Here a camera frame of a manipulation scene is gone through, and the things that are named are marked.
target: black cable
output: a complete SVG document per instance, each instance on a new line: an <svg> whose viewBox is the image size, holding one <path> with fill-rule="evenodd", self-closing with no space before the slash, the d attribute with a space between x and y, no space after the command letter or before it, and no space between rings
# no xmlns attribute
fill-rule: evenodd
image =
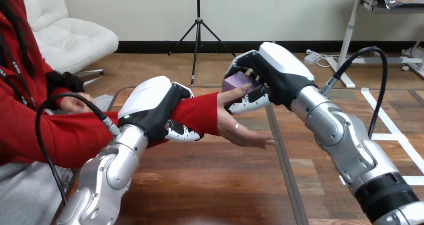
<svg viewBox="0 0 424 225"><path fill-rule="evenodd" d="M348 69L348 67L352 64L352 61L354 59L356 59L357 57L359 57L360 55L367 53L367 52L378 53L381 57L381 63L383 65L380 93L378 95L377 104L375 106L374 113L372 114L371 123L369 124L369 129L368 129L368 137L369 137L369 139L371 139L371 136L373 135L373 132L374 132L374 127L376 126L377 118L379 116L380 107L382 106L382 103L383 103L383 97L384 97L384 94L386 92L386 83L387 83L387 76L388 76L388 74L387 74L388 73L388 62L387 62L386 54L383 52L383 50L381 50L380 48L375 47L375 46L369 46L369 47L362 48L361 50L355 52L355 54L353 54L348 60L346 60L340 66L340 68L334 73L333 78L339 80L340 77L342 76L342 74L346 71L346 69Z"/></svg>
<svg viewBox="0 0 424 225"><path fill-rule="evenodd" d="M41 130L40 130L41 115L43 114L47 105L51 104L56 99L63 98L63 97L73 97L73 98L81 100L83 103L85 103L87 105L88 108L90 108L94 112L94 114L97 115L98 119L100 119L101 121L105 120L107 118L107 116L106 116L106 114L104 114L100 110L100 108L98 108L96 105L94 105L94 103L92 103L91 101L89 101L85 97L83 97L83 96L81 96L77 93L72 93L72 92L61 93L61 94L47 98L37 110L37 115L35 117L35 133L37 135L38 144L40 146L42 154L44 155L45 160L47 161L47 163L48 163L48 165L51 169L51 172L53 173L54 180L56 180L57 187L59 188L60 195L62 197L63 205L66 205L67 199L66 199L66 196L65 196L64 186L62 184L61 179L59 178L58 171L56 170L56 167L53 164L52 159L49 156L49 153L47 152L47 149L44 145L43 137L41 135Z"/></svg>

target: black baseboard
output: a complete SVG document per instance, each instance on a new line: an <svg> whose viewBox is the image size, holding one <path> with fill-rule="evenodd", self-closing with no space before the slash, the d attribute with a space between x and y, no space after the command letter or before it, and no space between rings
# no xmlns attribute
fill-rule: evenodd
<svg viewBox="0 0 424 225"><path fill-rule="evenodd" d="M226 41L225 44L233 53L244 53L257 50L264 41ZM304 53L307 49L318 53L337 53L341 50L343 41L276 41L275 43L285 47L292 53ZM167 54L175 45L176 41L119 41L116 53L123 54ZM415 41L352 41L349 52L359 49L377 46L386 53L400 53L402 49L408 49ZM172 51L173 53L193 53L194 41L182 41ZM228 53L218 41L202 41L199 53Z"/></svg>

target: black hair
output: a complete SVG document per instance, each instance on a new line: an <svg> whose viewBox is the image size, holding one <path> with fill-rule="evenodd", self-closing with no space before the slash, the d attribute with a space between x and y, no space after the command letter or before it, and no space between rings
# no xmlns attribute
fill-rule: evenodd
<svg viewBox="0 0 424 225"><path fill-rule="evenodd" d="M31 77L34 77L36 74L36 68L28 57L28 46L25 41L25 32L20 27L21 23L26 23L27 21L22 20L15 14L9 0L0 0L0 12L3 13L6 19L12 24L16 33L17 41L19 43L20 50L22 51L23 67Z"/></svg>

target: fingernail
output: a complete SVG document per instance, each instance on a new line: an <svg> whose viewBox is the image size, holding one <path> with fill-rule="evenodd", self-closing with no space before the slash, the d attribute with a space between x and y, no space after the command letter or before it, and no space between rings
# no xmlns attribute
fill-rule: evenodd
<svg viewBox="0 0 424 225"><path fill-rule="evenodd" d="M241 89L244 91L244 92L246 92L247 90L249 90L249 88L251 87L251 83L249 82L249 83L246 83L246 84L244 84L242 87L241 87Z"/></svg>

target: white tape line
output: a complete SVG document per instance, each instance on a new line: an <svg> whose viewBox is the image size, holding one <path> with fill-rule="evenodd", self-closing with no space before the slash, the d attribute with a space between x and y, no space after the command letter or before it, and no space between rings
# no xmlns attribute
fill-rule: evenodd
<svg viewBox="0 0 424 225"><path fill-rule="evenodd" d="M371 140L377 141L398 141L400 139L400 135L403 134L391 134L391 133L373 133Z"/></svg>
<svg viewBox="0 0 424 225"><path fill-rule="evenodd" d="M343 185L346 185L345 180L342 176L338 176ZM402 176L405 182L410 186L424 186L424 176Z"/></svg>
<svg viewBox="0 0 424 225"><path fill-rule="evenodd" d="M375 109L377 101L374 99L374 97L371 95L368 88L362 88L361 93L365 97L365 99L368 101L368 103ZM393 134L396 134L399 136L399 143L402 146L402 148L405 150L405 152L410 156L412 161L416 164L416 166L421 170L421 172L424 174L424 159L420 156L420 154L415 150L415 148L411 145L411 143L408 141L407 137L403 134L401 134L401 131L398 129L398 127L395 125L395 123L390 119L390 117L387 115L387 113L380 108L380 111L378 112L378 116L383 121L383 123L386 125L386 127L392 132Z"/></svg>
<svg viewBox="0 0 424 225"><path fill-rule="evenodd" d="M371 95L370 90L366 87L363 87L360 89L360 92L368 101L368 103L371 105L371 107L373 109L376 109L377 101L374 99L373 95ZM381 107L378 112L378 116L380 117L380 119L383 121L383 123L386 125L386 127L392 134L401 134L401 131L398 129L395 123L390 119L390 117Z"/></svg>
<svg viewBox="0 0 424 225"><path fill-rule="evenodd" d="M343 184L343 185L346 185L346 182L345 182L345 180L343 179L343 177L342 176L338 176L339 178L340 178L340 181L341 181L341 184Z"/></svg>

